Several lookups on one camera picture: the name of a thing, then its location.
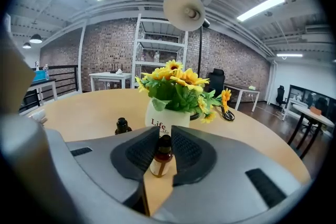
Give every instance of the black table leg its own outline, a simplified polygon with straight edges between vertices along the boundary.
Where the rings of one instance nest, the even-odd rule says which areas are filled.
[[[297,150],[302,146],[304,140],[306,139],[306,137],[307,137],[308,134],[309,134],[309,131],[310,131],[312,125],[313,125],[313,121],[310,121],[309,124],[308,124],[308,126],[307,126],[307,130],[306,130],[306,132],[304,133],[303,138],[301,139],[300,143],[299,143],[298,146],[296,147]]]
[[[302,124],[303,118],[304,118],[304,114],[302,113],[302,114],[301,114],[301,117],[300,117],[300,119],[299,119],[298,125],[296,125],[296,128],[295,128],[295,130],[294,130],[292,136],[290,137],[290,139],[289,139],[288,142],[287,142],[288,145],[290,145],[290,143],[293,142],[294,137],[296,136],[298,130],[300,129],[300,126],[301,126],[301,124]]]
[[[311,138],[311,140],[309,141],[309,144],[308,146],[304,149],[303,153],[301,154],[300,156],[300,159],[303,159],[305,157],[305,155],[307,154],[308,150],[311,148],[311,146],[313,145],[317,135],[319,134],[320,130],[321,130],[321,126],[322,126],[322,123],[319,122],[319,125],[317,126],[316,128],[316,131],[314,132],[314,135],[313,137]]]

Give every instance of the white flower pot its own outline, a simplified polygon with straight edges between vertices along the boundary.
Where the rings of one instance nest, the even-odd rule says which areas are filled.
[[[189,127],[190,113],[164,109],[155,110],[152,100],[149,101],[145,117],[146,126],[159,126],[160,136],[168,134],[171,136],[172,125]]]

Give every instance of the small table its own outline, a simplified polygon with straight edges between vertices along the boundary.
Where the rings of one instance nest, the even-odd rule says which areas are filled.
[[[253,92],[253,93],[256,93],[257,94],[256,101],[254,102],[254,105],[253,105],[253,108],[252,108],[252,112],[254,112],[254,109],[256,108],[256,105],[257,105],[257,102],[258,102],[258,98],[259,98],[259,94],[260,94],[259,91],[251,90],[251,89],[249,89],[246,86],[240,86],[240,85],[235,85],[235,84],[225,83],[224,86],[239,91],[238,100],[237,100],[237,103],[236,103],[236,106],[235,106],[235,110],[238,110],[238,107],[239,107],[239,104],[240,104],[240,100],[242,99],[243,92]]]
[[[322,115],[318,116],[315,113],[311,112],[308,108],[304,108],[304,107],[299,106],[297,104],[295,104],[293,106],[294,106],[295,109],[297,109],[298,111],[301,112],[301,117],[299,119],[298,125],[296,125],[296,128],[295,128],[295,130],[294,130],[291,138],[288,141],[288,145],[290,145],[292,143],[292,141],[294,140],[294,138],[295,138],[298,130],[300,129],[300,126],[302,124],[302,121],[303,121],[303,118],[304,118],[305,115],[307,115],[307,116],[311,117],[312,119],[317,120],[319,122],[319,124],[318,124],[318,126],[317,126],[317,128],[316,128],[316,130],[315,130],[315,132],[313,134],[313,137],[311,138],[309,144],[307,145],[307,147],[304,149],[303,153],[300,156],[300,158],[303,159],[304,156],[307,154],[308,150],[313,145],[313,143],[314,143],[317,135],[319,134],[319,132],[321,130],[322,124],[325,124],[326,126],[329,126],[329,127],[334,127],[334,124],[330,120],[328,120],[326,117],[324,117]],[[309,134],[309,131],[310,131],[312,125],[313,125],[313,122],[310,121],[309,125],[307,126],[307,130],[306,130],[306,132],[303,135],[303,138],[301,139],[301,141],[299,142],[298,146],[296,147],[297,150],[302,146],[304,140],[306,139],[306,137]]]
[[[55,101],[57,101],[57,91],[56,91],[55,81],[56,79],[49,79],[49,80],[43,79],[43,80],[34,81],[28,88],[28,91],[38,90],[38,94],[40,95],[40,99],[41,99],[41,104],[44,105],[41,88],[46,87],[46,86],[51,86],[53,90],[52,92],[54,95],[54,99]]]
[[[116,74],[116,73],[110,73],[110,72],[102,72],[102,73],[93,73],[89,74],[91,78],[91,91],[95,91],[95,85],[93,82],[93,79],[99,79],[99,81],[104,81],[105,82],[105,89],[107,90],[107,82],[119,82],[121,81],[121,88],[125,89],[125,81],[126,79],[131,80],[132,74],[131,73],[123,73],[123,74]]]
[[[305,107],[305,108],[308,107],[308,105],[307,105],[306,103],[303,103],[303,102],[301,102],[301,101],[295,100],[294,98],[289,98],[289,99],[288,99],[288,105],[287,105],[287,108],[286,108],[284,117],[282,118],[283,121],[285,120],[285,117],[286,117],[287,114],[288,114],[288,111],[289,111],[289,109],[290,109],[291,104],[297,104],[297,105],[299,105],[299,106],[303,106],[303,107]]]

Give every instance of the round wooden table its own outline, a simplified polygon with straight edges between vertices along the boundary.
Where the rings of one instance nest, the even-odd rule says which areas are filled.
[[[149,100],[146,93],[138,93],[137,89],[115,89],[73,95],[39,109],[46,112],[44,126],[57,130],[65,142],[70,142],[114,135],[120,117],[126,118],[133,130],[145,127],[144,117]],[[220,110],[216,108],[216,111],[212,123],[203,124],[197,119],[190,122],[190,128],[244,142],[282,165],[301,183],[310,179],[297,154],[272,130],[239,111],[234,111],[236,118],[233,122],[225,121],[220,116]],[[174,163],[161,178],[154,177],[149,170],[145,173],[151,214],[172,192],[175,174]]]

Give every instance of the yellow flower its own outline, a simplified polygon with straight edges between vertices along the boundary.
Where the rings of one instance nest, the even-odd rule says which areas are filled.
[[[227,89],[222,91],[222,104],[230,100],[232,93],[231,90]]]
[[[205,114],[204,119],[201,119],[202,123],[210,123],[211,121],[214,120],[216,117],[216,114],[214,112],[210,112],[209,114]]]
[[[148,89],[142,84],[141,79],[138,77],[135,77],[137,83],[139,84],[139,92],[145,91],[148,92]]]
[[[183,65],[180,62],[176,62],[175,60],[168,61],[166,63],[166,69],[169,70],[170,74],[175,74],[177,70],[181,70]]]
[[[204,101],[204,98],[202,96],[198,97],[198,107],[202,110],[203,113],[207,113],[208,109],[206,108],[206,103]]]
[[[223,108],[225,113],[229,110],[229,106],[227,105],[226,102],[223,102]]]
[[[170,72],[165,67],[156,68],[151,74],[149,73],[141,73],[141,74],[147,77],[151,77],[152,79],[155,79],[155,80],[161,80],[163,79],[163,77],[165,77],[166,80],[170,79]]]
[[[189,90],[196,90],[198,92],[203,92],[203,88],[200,85],[209,83],[209,79],[199,78],[191,68],[186,70],[184,73],[177,72],[176,76],[171,76],[170,78],[182,86],[187,86]]]

